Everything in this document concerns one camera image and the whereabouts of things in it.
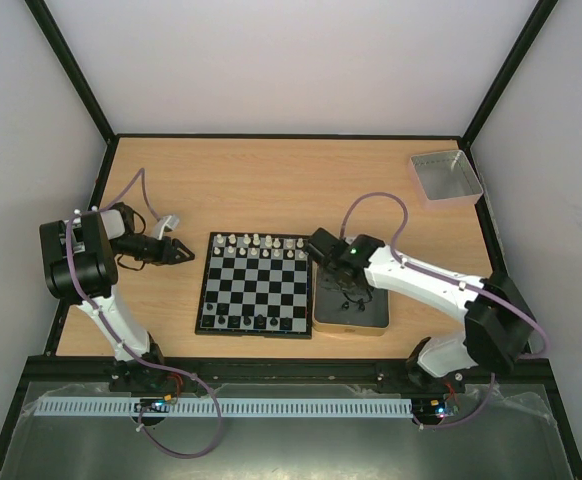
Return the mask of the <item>gold metal tin with pieces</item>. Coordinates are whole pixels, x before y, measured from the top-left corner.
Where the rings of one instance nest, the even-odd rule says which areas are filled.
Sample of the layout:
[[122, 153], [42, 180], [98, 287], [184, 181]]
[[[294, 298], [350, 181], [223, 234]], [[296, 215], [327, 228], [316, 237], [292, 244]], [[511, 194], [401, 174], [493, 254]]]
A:
[[[343, 302], [348, 310], [341, 310]], [[365, 303], [365, 311], [358, 310], [358, 302]], [[313, 327], [324, 333], [381, 336], [390, 320], [389, 293], [369, 287], [365, 291], [346, 293], [330, 286], [320, 267], [315, 268], [313, 293]]]

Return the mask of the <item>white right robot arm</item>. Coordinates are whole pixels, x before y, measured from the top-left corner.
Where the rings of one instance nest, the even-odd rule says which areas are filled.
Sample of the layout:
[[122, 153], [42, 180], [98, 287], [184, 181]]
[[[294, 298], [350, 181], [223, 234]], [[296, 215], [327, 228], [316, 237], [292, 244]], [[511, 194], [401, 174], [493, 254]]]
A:
[[396, 292], [458, 321], [453, 334], [426, 337], [407, 360], [407, 379], [426, 392], [442, 378], [480, 367], [510, 374], [537, 322], [512, 279], [503, 272], [488, 278], [445, 270], [405, 255], [368, 235], [352, 242], [317, 229], [304, 247], [317, 266], [345, 291], [354, 288]]

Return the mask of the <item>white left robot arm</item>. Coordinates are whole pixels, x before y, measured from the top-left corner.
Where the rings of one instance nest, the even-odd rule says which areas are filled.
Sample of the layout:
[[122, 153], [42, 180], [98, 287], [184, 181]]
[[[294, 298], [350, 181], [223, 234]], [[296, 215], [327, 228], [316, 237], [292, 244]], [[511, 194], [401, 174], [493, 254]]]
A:
[[57, 299], [77, 306], [98, 326], [118, 364], [162, 367], [164, 357], [150, 333], [134, 318], [117, 288], [121, 256], [146, 265], [171, 266], [195, 254], [169, 235], [179, 225], [171, 214], [157, 219], [149, 234], [135, 228], [143, 217], [118, 202], [106, 210], [78, 212], [70, 220], [42, 224], [39, 237], [45, 282]]

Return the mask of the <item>black and grey chessboard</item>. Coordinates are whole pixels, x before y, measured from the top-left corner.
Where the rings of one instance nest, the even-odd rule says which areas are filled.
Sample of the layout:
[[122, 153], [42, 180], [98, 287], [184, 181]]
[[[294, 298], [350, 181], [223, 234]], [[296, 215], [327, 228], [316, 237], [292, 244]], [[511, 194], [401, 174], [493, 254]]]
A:
[[[222, 235], [224, 244], [215, 243]], [[198, 335], [263, 336], [293, 339], [312, 337], [313, 271], [305, 252], [308, 237], [298, 234], [212, 232], [209, 234], [200, 302], [195, 323]], [[214, 255], [214, 247], [222, 249]], [[212, 311], [207, 303], [214, 303]], [[218, 317], [226, 323], [220, 325]], [[256, 329], [255, 318], [266, 318]], [[229, 319], [240, 318], [239, 328]], [[281, 328], [288, 318], [289, 330]]]

